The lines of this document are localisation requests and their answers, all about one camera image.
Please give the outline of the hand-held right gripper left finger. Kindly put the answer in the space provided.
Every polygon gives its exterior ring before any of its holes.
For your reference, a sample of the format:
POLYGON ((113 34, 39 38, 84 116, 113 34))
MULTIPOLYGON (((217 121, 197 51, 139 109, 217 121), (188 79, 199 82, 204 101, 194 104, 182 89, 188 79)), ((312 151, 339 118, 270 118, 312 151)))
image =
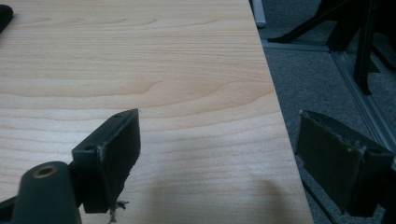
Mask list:
POLYGON ((77 202, 89 214, 117 207, 141 151, 139 111, 111 116, 72 149, 71 176, 77 202))

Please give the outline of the black metal stand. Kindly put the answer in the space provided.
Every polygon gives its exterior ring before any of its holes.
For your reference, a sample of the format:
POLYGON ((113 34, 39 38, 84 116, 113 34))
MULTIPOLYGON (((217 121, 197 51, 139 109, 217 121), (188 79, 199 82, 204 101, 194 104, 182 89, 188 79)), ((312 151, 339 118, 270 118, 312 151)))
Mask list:
POLYGON ((273 43, 290 43, 325 21, 336 21, 326 45, 330 51, 344 51, 359 32, 354 65, 354 80, 366 95, 371 53, 379 51, 373 44, 374 33, 386 35, 396 51, 396 0, 321 0, 317 13, 290 32, 275 38, 273 43))

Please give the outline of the dark rounded object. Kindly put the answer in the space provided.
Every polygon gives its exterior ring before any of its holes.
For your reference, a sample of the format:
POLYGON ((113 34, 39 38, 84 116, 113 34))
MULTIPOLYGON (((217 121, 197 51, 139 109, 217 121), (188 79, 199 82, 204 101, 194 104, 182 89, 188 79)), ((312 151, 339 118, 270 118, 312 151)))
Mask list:
POLYGON ((12 7, 0 5, 0 34, 6 29, 13 19, 14 11, 12 7))

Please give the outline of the white table leg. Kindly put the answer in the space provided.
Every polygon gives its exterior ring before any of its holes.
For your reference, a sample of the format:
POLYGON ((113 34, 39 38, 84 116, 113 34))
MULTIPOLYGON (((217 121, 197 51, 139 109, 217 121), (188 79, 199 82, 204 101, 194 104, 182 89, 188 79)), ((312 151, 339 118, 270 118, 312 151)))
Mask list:
POLYGON ((261 29, 266 26, 266 17, 262 0, 250 0, 256 26, 261 29))

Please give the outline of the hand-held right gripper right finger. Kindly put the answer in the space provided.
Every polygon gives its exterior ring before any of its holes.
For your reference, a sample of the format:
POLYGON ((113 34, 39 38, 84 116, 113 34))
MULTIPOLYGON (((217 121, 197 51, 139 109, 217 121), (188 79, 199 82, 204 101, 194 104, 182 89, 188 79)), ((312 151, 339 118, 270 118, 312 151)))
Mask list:
POLYGON ((337 119, 303 110, 295 154, 338 206, 370 217, 380 205, 395 216, 394 154, 337 119))

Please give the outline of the grey metal floor rail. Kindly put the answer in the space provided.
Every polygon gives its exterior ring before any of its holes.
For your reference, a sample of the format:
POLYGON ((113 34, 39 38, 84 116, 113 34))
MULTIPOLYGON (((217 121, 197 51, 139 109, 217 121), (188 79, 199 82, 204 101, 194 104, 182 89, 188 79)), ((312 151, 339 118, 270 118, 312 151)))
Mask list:
POLYGON ((294 42, 282 44, 262 40, 265 49, 290 49, 328 52, 335 62, 346 86, 352 95, 357 108, 364 120, 364 123, 374 140, 387 149, 396 149, 396 134, 382 115, 372 96, 364 95, 362 90, 355 83, 352 75, 354 66, 347 54, 343 51, 330 51, 323 45, 310 45, 304 42, 294 42))

